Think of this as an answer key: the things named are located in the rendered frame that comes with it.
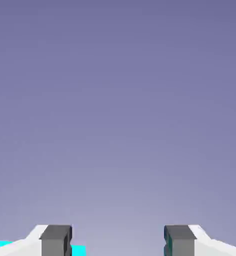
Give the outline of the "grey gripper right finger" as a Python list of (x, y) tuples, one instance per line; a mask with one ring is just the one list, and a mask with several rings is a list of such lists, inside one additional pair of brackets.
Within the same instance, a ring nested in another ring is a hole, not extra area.
[(236, 246), (208, 236), (198, 224), (165, 225), (163, 256), (236, 256)]

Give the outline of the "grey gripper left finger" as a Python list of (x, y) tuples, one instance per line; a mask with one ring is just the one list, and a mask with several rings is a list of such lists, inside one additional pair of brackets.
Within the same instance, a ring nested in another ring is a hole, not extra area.
[(72, 256), (68, 224), (39, 224), (26, 238), (0, 246), (0, 256)]

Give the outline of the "large cyan box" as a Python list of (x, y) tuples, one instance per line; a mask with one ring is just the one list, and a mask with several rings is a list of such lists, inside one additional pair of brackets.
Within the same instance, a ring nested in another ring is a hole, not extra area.
[[(0, 240), (0, 247), (13, 243), (12, 241)], [(72, 256), (87, 256), (86, 247), (83, 245), (71, 245)]]

